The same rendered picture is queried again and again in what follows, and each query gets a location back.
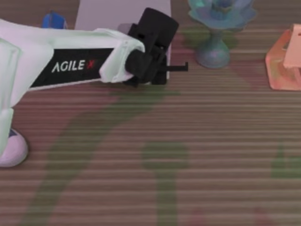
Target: orange object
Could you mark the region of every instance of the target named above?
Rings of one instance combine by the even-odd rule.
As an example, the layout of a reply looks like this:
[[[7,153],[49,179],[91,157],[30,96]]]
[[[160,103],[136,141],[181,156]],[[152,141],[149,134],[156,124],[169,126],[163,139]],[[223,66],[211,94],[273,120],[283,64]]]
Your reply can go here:
[[[293,24],[267,53],[269,84],[277,90],[301,90],[301,24]]]

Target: wooden surface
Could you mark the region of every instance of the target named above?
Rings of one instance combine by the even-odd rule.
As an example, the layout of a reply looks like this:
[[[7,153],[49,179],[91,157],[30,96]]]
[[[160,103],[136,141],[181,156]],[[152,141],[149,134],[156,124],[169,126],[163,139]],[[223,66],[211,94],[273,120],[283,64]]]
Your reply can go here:
[[[39,24],[53,9],[72,24],[78,1],[0,6],[14,22]],[[14,127],[31,151],[1,169],[0,226],[299,226],[301,94],[269,88],[264,56],[301,22],[301,1],[254,7],[256,20],[230,37],[238,41],[224,69],[194,62],[184,41],[206,31],[186,1],[173,0],[181,28],[172,61],[189,61],[190,71],[173,73],[165,88],[94,83],[27,93]]]

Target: gray box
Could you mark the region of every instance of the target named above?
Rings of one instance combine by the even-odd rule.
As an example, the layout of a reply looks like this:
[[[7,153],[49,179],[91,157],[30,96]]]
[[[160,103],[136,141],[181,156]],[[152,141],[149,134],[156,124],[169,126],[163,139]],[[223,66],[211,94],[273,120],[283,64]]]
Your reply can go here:
[[[80,0],[75,29],[107,28],[127,33],[131,24],[138,23],[147,7],[171,16],[171,0]],[[167,53],[168,64],[170,52],[171,48]]]

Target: red x letter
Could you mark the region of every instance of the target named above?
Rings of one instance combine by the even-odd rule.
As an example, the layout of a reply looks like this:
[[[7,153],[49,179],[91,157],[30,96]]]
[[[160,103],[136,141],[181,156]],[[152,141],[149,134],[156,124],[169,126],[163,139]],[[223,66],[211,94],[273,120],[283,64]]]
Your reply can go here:
[[[94,61],[95,61],[95,60],[89,60],[89,62],[87,63],[87,69],[90,69],[90,68],[93,67]]]

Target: robotic arm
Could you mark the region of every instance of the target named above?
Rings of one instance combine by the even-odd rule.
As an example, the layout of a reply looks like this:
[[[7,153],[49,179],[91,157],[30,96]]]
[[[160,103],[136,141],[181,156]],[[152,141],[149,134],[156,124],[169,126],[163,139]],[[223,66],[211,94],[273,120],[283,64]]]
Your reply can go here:
[[[13,109],[28,90],[100,80],[166,84],[166,52],[178,29],[167,15],[147,8],[128,35],[36,28],[0,20],[0,155],[7,145]]]

